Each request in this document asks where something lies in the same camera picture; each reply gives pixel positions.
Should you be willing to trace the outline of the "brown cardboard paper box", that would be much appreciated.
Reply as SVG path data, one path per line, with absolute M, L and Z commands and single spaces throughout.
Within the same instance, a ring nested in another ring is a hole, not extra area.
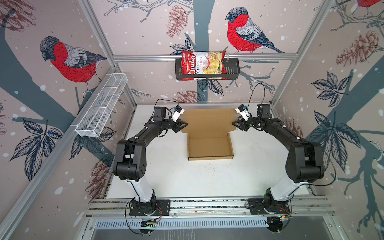
M 182 132 L 188 135 L 188 160 L 229 160 L 234 157 L 230 132 L 237 120 L 234 109 L 187 110 Z

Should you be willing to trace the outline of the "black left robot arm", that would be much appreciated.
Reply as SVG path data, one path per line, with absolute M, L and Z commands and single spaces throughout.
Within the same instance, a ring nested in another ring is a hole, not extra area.
M 113 174 L 121 181 L 132 186 L 136 196 L 134 203 L 140 207 L 156 207 L 156 194 L 145 178 L 147 170 L 147 147 L 156 138 L 161 138 L 169 130 L 180 132 L 188 124 L 180 119 L 185 110 L 179 105 L 173 110 L 166 107 L 154 107 L 144 128 L 128 140 L 120 140 L 117 144 L 115 158 L 112 163 Z

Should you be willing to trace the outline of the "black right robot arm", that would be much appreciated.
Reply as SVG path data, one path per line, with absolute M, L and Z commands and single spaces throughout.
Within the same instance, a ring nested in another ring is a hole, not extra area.
M 254 128 L 276 138 L 288 151 L 286 174 L 264 195 L 264 205 L 271 207 L 287 202 L 300 186 L 323 178 L 325 173 L 323 150 L 319 143 L 309 142 L 291 131 L 280 119 L 273 118 L 269 104 L 257 105 L 255 117 L 241 104 L 235 111 L 240 116 L 232 125 L 241 131 Z

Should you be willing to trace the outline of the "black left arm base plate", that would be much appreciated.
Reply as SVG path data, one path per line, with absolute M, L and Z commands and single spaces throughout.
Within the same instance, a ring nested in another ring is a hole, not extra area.
M 127 209 L 130 217 L 160 217 L 168 216 L 171 209 L 170 200 L 155 200 L 146 203 L 132 200 Z

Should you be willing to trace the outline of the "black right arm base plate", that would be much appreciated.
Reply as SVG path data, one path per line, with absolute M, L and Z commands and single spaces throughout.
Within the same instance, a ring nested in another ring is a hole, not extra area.
M 265 200 L 261 198 L 248 199 L 245 207 L 251 215 L 290 215 L 288 201 Z

